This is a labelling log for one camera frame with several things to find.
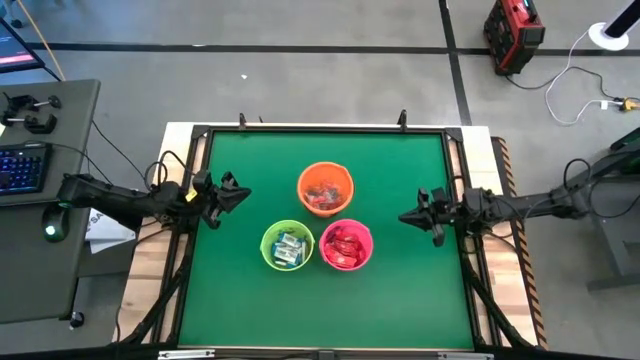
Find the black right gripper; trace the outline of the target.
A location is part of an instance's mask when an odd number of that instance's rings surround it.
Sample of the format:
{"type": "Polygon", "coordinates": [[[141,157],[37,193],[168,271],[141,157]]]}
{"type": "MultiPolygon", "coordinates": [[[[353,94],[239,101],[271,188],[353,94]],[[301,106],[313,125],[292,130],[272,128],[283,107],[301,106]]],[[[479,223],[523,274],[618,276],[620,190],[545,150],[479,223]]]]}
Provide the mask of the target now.
{"type": "Polygon", "coordinates": [[[418,206],[401,214],[400,221],[423,231],[430,231],[435,247],[442,247],[445,243],[445,226],[453,227],[462,236],[467,235],[462,204],[451,202],[443,188],[436,188],[431,192],[420,188],[417,200],[418,206]]]}

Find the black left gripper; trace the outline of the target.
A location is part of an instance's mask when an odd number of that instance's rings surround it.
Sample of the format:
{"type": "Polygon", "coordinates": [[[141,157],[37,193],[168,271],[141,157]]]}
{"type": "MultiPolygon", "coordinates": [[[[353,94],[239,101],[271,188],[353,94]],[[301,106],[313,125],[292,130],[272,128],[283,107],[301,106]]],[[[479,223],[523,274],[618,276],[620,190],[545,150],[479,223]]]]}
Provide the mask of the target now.
{"type": "Polygon", "coordinates": [[[194,175],[192,187],[196,192],[193,202],[198,208],[198,215],[211,229],[218,229],[220,226],[219,207],[224,212],[231,213],[251,194],[251,189],[240,186],[231,172],[225,172],[221,178],[221,187],[225,191],[219,192],[219,204],[217,187],[208,170],[200,170],[194,175]]]}

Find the red candy wrapper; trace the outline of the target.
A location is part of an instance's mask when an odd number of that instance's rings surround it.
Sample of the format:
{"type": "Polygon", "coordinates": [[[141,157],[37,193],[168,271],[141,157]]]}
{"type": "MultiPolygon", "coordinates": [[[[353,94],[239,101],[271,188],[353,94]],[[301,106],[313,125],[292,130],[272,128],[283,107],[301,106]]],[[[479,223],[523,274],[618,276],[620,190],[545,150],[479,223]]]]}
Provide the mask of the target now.
{"type": "Polygon", "coordinates": [[[330,242],[326,242],[324,245],[324,255],[327,261],[337,268],[351,268],[356,261],[355,258],[341,253],[339,249],[330,242]]]}
{"type": "Polygon", "coordinates": [[[340,228],[336,231],[334,245],[345,256],[359,257],[363,251],[359,236],[346,228],[340,228]]]}

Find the dark brown candy wrapper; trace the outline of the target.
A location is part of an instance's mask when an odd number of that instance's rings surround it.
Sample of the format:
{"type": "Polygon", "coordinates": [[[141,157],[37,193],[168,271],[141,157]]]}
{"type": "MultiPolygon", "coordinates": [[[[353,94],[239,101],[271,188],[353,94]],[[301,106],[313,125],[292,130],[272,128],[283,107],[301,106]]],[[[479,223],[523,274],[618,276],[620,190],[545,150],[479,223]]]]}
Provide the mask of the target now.
{"type": "Polygon", "coordinates": [[[323,200],[320,203],[322,210],[332,210],[340,207],[344,203],[344,196],[341,187],[332,182],[326,182],[322,185],[323,200]]]}
{"type": "Polygon", "coordinates": [[[308,187],[304,191],[305,201],[316,209],[321,209],[326,203],[325,190],[319,186],[308,187]]]}

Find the lime green plastic bucket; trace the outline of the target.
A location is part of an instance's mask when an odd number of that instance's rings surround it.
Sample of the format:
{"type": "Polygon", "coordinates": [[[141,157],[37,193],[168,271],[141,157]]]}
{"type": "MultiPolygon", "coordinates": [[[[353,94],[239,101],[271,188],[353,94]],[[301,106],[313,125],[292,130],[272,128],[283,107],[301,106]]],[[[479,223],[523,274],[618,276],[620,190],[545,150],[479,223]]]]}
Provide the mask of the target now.
{"type": "Polygon", "coordinates": [[[260,251],[265,262],[273,269],[281,272],[295,271],[304,266],[312,257],[315,239],[311,231],[302,223],[295,220],[281,220],[271,225],[263,234],[260,251]],[[306,249],[305,261],[298,267],[289,268],[288,264],[275,262],[272,257],[272,245],[277,243],[280,233],[289,233],[303,241],[302,247],[306,249]]]}

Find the pink plastic bucket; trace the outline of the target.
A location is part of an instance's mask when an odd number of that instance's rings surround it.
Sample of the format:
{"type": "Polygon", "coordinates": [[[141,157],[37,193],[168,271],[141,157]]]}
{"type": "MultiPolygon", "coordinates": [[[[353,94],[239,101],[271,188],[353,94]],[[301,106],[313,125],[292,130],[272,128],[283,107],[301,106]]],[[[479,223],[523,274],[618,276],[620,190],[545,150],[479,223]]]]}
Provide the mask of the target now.
{"type": "Polygon", "coordinates": [[[334,269],[345,271],[345,272],[356,271],[362,268],[371,258],[373,254],[373,248],[374,248],[373,237],[371,235],[369,228],[363,225],[362,223],[352,219],[341,219],[330,224],[325,229],[325,231],[323,232],[319,240],[319,251],[324,262],[327,263],[329,266],[333,267],[334,269]],[[325,243],[330,242],[334,244],[336,231],[340,228],[346,228],[355,232],[359,236],[360,241],[362,242],[362,245],[363,245],[363,251],[361,252],[361,255],[359,257],[353,257],[356,259],[356,261],[354,262],[354,265],[351,268],[337,268],[331,265],[327,261],[324,255],[325,243]]]}

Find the orange plastic bucket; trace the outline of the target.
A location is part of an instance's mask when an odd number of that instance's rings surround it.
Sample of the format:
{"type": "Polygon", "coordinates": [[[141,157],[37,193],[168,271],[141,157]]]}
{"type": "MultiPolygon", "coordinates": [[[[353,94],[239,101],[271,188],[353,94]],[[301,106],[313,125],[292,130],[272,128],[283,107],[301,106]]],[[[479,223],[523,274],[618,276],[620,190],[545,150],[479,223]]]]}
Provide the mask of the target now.
{"type": "Polygon", "coordinates": [[[302,205],[312,214],[322,218],[329,218],[344,210],[355,194],[355,183],[346,167],[334,162],[316,162],[305,168],[298,177],[297,195],[302,205]],[[304,191],[308,187],[319,186],[326,182],[338,184],[344,196],[344,203],[332,210],[316,209],[304,199],[304,191]]]}

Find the wooden table base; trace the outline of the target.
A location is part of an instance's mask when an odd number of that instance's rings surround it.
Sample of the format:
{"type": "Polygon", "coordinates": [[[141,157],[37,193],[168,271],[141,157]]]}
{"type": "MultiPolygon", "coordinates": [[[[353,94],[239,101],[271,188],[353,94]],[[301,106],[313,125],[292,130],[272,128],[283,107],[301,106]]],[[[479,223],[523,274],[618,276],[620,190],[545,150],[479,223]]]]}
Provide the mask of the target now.
{"type": "MultiPolygon", "coordinates": [[[[454,175],[458,186],[468,185],[502,190],[496,158],[489,129],[485,126],[459,126],[461,141],[449,142],[454,175]],[[469,174],[467,180],[459,177],[469,174]]],[[[158,224],[147,223],[141,231],[142,243],[134,250],[129,271],[120,324],[125,334],[133,331],[159,296],[165,274],[172,275],[179,266],[187,245],[187,237],[170,235],[158,224]]],[[[474,253],[471,256],[476,271],[485,266],[485,280],[494,300],[519,334],[536,345],[529,305],[518,262],[518,254],[511,223],[502,223],[479,243],[468,239],[466,245],[474,253]]]]}

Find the white printed paper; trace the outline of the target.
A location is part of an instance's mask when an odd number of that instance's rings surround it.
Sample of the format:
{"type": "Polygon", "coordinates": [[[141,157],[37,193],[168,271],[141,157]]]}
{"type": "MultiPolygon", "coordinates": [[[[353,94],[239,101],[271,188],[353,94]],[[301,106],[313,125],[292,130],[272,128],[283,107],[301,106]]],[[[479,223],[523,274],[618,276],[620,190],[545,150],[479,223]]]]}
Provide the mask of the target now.
{"type": "Polygon", "coordinates": [[[136,232],[95,209],[90,211],[85,241],[92,254],[132,241],[136,232]]]}

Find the black yellow hazard tape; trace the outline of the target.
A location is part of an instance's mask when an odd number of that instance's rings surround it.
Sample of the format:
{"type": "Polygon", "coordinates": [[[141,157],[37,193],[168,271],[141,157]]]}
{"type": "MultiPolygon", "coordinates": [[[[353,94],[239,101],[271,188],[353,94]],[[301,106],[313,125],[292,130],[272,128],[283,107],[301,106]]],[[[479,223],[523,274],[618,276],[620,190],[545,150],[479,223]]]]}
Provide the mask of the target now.
{"type": "MultiPolygon", "coordinates": [[[[503,138],[492,136],[491,143],[496,158],[496,164],[502,185],[502,190],[506,195],[516,196],[515,180],[512,173],[512,164],[507,147],[503,138]]],[[[524,225],[521,220],[511,221],[511,231],[514,236],[515,246],[518,254],[518,262],[523,278],[525,293],[529,305],[533,331],[536,338],[536,345],[548,350],[549,345],[544,329],[544,320],[539,302],[539,296],[535,284],[535,276],[531,265],[531,257],[528,249],[527,238],[524,225]]]]}

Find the grey desk panel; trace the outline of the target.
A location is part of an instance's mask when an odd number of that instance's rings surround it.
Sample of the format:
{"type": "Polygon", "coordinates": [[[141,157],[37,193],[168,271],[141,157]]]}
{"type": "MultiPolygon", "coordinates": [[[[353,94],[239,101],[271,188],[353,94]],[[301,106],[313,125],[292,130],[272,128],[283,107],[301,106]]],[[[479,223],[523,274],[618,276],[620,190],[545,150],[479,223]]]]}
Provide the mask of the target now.
{"type": "Polygon", "coordinates": [[[72,312],[89,211],[70,210],[66,238],[51,243],[41,228],[45,208],[0,208],[0,324],[72,312]]]}
{"type": "Polygon", "coordinates": [[[2,129],[0,145],[44,142],[52,145],[52,151],[43,189],[38,193],[0,195],[0,207],[52,202],[56,199],[64,175],[80,171],[99,90],[100,82],[93,79],[0,85],[0,118],[7,108],[9,97],[30,95],[44,103],[50,96],[55,96],[61,102],[59,109],[46,104],[33,114],[41,123],[49,115],[57,118],[57,124],[49,134],[32,134],[21,124],[2,129]]]}

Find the black computer mouse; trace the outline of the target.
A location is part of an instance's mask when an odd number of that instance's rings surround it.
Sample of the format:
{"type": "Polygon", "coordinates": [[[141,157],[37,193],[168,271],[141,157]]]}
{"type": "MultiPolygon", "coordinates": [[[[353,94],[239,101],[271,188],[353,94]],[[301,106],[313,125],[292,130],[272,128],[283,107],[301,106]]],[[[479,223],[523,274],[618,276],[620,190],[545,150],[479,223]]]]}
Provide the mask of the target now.
{"type": "Polygon", "coordinates": [[[46,241],[63,241],[69,232],[68,209],[58,204],[48,205],[42,214],[41,227],[46,241]]]}

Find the dark grey metal stand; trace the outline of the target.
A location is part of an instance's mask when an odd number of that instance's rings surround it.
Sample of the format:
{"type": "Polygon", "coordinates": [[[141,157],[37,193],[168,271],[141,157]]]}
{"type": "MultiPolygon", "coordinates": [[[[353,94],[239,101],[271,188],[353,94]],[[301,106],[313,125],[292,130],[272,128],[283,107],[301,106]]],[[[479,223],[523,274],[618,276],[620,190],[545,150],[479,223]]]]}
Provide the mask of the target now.
{"type": "Polygon", "coordinates": [[[587,283],[590,291],[640,285],[640,127],[614,141],[562,186],[587,205],[612,275],[587,283]]]}

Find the red black power station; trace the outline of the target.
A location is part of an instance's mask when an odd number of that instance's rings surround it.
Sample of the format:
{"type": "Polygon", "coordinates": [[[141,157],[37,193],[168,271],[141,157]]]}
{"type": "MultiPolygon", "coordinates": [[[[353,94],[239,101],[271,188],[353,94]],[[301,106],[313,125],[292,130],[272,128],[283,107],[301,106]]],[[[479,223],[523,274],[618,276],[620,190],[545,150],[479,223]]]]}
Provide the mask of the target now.
{"type": "Polygon", "coordinates": [[[495,0],[483,35],[497,75],[519,74],[542,44],[545,27],[533,0],[495,0]]]}

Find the black C-clamp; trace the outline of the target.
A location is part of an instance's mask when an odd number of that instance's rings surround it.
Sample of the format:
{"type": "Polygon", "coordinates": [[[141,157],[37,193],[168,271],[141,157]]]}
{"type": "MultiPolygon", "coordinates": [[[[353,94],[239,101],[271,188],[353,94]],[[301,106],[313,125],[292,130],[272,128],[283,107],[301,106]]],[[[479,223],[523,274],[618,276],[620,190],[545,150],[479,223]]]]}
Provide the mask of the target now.
{"type": "Polygon", "coordinates": [[[56,109],[62,108],[60,99],[55,95],[49,96],[46,101],[42,102],[38,101],[31,95],[19,95],[11,97],[7,93],[4,93],[4,96],[7,100],[8,110],[11,112],[19,112],[21,110],[39,111],[42,107],[46,106],[50,106],[56,109]]]}
{"type": "Polygon", "coordinates": [[[14,124],[21,123],[32,134],[50,134],[55,129],[57,121],[57,117],[53,114],[50,114],[44,122],[41,122],[35,116],[27,115],[24,118],[3,117],[0,119],[0,124],[11,127],[14,124]]]}

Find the black backlit keyboard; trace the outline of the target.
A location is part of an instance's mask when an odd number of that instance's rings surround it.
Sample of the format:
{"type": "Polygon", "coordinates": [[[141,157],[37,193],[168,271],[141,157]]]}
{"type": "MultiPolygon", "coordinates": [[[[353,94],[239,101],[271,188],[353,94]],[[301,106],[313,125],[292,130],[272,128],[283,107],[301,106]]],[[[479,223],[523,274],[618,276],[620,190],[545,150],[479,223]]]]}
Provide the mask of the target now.
{"type": "Polygon", "coordinates": [[[0,145],[0,196],[41,192],[51,154],[49,143],[0,145]]]}

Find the white round-base pole stand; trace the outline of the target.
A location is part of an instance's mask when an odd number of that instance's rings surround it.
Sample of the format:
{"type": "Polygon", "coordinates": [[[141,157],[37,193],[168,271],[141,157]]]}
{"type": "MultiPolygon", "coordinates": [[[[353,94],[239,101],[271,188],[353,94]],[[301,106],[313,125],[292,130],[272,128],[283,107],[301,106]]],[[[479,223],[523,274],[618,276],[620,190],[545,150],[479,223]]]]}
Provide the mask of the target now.
{"type": "Polygon", "coordinates": [[[610,21],[591,25],[588,35],[598,47],[608,51],[620,51],[628,46],[628,33],[639,23],[640,0],[631,0],[610,21]]]}

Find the laptop screen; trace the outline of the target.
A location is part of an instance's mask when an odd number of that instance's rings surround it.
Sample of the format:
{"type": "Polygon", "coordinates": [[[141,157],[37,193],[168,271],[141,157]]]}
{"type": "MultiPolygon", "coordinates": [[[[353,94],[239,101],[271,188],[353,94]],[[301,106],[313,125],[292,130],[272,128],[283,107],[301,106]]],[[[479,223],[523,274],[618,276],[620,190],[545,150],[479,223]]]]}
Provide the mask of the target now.
{"type": "Polygon", "coordinates": [[[0,74],[44,67],[43,60],[0,18],[0,74]]]}

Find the black aluminium table frame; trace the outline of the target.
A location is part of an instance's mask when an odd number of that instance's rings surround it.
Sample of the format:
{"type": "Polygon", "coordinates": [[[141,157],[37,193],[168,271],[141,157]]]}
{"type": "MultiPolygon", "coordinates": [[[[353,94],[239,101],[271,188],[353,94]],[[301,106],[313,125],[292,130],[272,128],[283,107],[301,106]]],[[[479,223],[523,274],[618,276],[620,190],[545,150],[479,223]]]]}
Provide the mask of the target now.
{"type": "Polygon", "coordinates": [[[209,349],[213,360],[316,360],[332,350],[337,360],[358,357],[431,357],[438,352],[493,354],[525,340],[487,287],[488,270],[473,267],[468,239],[445,228],[445,243],[398,217],[416,204],[420,188],[443,188],[452,202],[458,186],[449,142],[453,128],[318,124],[253,124],[246,130],[221,124],[172,123],[163,146],[177,153],[169,176],[188,185],[187,167],[213,175],[232,172],[252,190],[218,229],[194,220],[170,233],[187,237],[174,274],[162,277],[159,296],[133,331],[125,334],[118,315],[114,338],[119,360],[135,345],[167,350],[209,349]],[[297,181],[316,162],[347,168],[355,183],[350,204],[329,218],[300,202],[297,181]],[[373,254],[356,271],[324,262],[319,240],[341,219],[369,228],[373,254]],[[265,231],[281,220],[304,224],[315,239],[311,259],[281,272],[263,259],[265,231]]]}

